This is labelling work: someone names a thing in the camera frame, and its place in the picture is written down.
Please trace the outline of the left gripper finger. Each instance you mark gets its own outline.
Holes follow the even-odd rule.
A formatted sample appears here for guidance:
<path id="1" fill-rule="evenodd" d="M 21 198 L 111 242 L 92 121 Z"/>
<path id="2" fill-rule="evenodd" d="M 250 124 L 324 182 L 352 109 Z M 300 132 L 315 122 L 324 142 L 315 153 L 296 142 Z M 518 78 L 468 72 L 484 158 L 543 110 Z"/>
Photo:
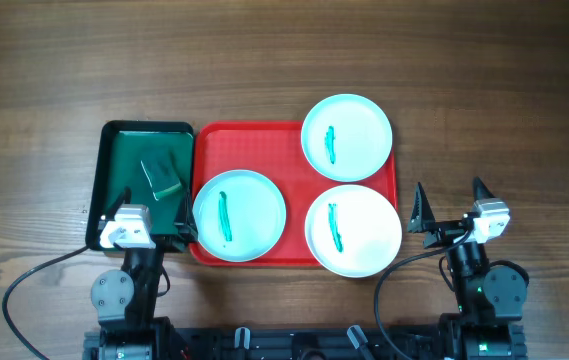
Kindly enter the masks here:
<path id="1" fill-rule="evenodd" d="M 104 221 L 110 221 L 115 219 L 117 211 L 122 205 L 129 204 L 131 200 L 131 189 L 125 186 L 124 189 L 117 196 L 115 201 L 106 209 L 103 214 Z"/>
<path id="2" fill-rule="evenodd" d="M 196 222 L 193 215 L 192 195 L 186 189 L 179 202 L 174 219 L 174 226 L 178 231 L 196 231 Z"/>

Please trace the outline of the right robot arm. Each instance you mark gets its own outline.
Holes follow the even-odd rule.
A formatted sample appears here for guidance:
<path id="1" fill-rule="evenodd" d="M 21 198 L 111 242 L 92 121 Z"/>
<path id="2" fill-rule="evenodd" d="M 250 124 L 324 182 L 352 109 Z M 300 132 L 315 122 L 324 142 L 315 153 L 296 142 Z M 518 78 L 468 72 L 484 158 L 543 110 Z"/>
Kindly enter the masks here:
<path id="1" fill-rule="evenodd" d="M 474 203 L 459 220 L 438 221 L 423 186 L 415 189 L 408 223 L 410 233 L 426 235 L 423 247 L 442 248 L 447 278 L 457 304 L 456 314 L 438 323 L 438 356 L 442 359 L 526 359 L 523 305 L 530 278 L 508 260 L 490 261 L 485 245 L 502 235 L 510 209 L 478 177 Z"/>

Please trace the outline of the white plate top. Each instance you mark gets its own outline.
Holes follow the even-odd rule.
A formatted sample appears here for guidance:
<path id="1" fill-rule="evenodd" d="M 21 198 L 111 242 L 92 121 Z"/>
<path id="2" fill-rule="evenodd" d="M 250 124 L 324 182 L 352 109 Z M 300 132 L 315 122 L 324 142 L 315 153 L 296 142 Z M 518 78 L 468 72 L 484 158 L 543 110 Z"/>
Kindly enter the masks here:
<path id="1" fill-rule="evenodd" d="M 311 108 L 302 123 L 300 142 L 319 174 L 338 182 L 357 182 L 374 175 L 388 160 L 393 130 L 373 101 L 337 94 Z"/>

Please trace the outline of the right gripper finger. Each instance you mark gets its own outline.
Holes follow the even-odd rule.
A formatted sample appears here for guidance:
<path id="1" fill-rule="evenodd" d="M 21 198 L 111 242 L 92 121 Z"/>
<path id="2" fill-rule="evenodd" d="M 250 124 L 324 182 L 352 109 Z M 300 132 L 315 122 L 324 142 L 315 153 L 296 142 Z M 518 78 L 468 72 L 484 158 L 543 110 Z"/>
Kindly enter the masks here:
<path id="1" fill-rule="evenodd" d="M 420 182 L 415 188 L 414 206 L 408 221 L 408 232 L 430 232 L 435 228 L 435 217 Z"/>
<path id="2" fill-rule="evenodd" d="M 475 201 L 493 199 L 495 195 L 488 189 L 480 177 L 475 177 L 472 182 L 473 197 Z"/>

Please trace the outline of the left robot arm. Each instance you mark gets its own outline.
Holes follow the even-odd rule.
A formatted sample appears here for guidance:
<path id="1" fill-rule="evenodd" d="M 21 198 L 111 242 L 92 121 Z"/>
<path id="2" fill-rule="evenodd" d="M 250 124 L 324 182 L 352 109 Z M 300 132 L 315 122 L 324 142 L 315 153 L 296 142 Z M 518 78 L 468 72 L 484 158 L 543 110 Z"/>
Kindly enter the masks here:
<path id="1" fill-rule="evenodd" d="M 100 331 L 84 338 L 84 359 L 189 359 L 188 342 L 167 317 L 157 317 L 157 299 L 167 252 L 181 252 L 197 234 L 191 195 L 179 198 L 175 211 L 178 235 L 151 235 L 146 207 L 131 202 L 132 191 L 124 187 L 111 204 L 93 192 L 86 231 L 86 244 L 95 248 L 98 239 L 124 252 L 120 269 L 98 276 L 91 288 Z"/>

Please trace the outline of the white plate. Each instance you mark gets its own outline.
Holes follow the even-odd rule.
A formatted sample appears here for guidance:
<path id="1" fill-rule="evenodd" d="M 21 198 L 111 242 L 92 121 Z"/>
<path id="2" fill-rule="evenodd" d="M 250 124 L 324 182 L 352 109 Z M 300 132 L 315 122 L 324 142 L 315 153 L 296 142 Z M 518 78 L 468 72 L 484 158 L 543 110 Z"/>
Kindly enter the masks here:
<path id="1" fill-rule="evenodd" d="M 388 160 L 393 130 L 373 101 L 337 94 L 311 108 L 302 123 L 300 142 L 319 174 L 338 182 L 357 182 L 374 175 Z"/>
<path id="2" fill-rule="evenodd" d="M 238 169 L 204 184 L 193 215 L 199 245 L 217 259 L 241 263 L 265 255 L 278 243 L 287 210 L 281 191 L 269 178 Z"/>
<path id="3" fill-rule="evenodd" d="M 402 225 L 395 207 L 377 191 L 339 185 L 312 203 L 304 235 L 311 254 L 325 269 L 365 278 L 387 268 L 398 255 Z"/>

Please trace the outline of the green scrub sponge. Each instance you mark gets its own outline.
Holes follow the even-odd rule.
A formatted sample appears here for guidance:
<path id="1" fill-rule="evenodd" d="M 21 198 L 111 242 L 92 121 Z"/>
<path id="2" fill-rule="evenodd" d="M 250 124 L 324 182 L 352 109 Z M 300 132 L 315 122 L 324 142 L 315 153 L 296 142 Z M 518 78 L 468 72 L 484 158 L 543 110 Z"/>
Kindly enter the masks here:
<path id="1" fill-rule="evenodd" d="M 156 201 L 182 189 L 182 181 L 170 151 L 160 150 L 147 153 L 140 163 Z"/>

